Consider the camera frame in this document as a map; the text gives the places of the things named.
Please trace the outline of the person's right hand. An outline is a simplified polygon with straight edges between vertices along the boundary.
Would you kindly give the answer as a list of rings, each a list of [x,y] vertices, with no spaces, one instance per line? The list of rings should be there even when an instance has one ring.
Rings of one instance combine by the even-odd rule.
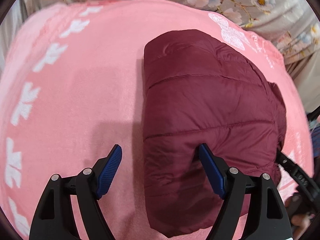
[[[285,201],[285,207],[288,208],[291,203],[297,202],[299,200],[300,196],[295,195],[287,198]],[[297,214],[294,215],[291,219],[291,223],[293,226],[296,227],[296,229],[293,231],[293,239],[299,239],[304,232],[308,229],[308,227],[311,224],[311,215],[306,213],[306,214]]]

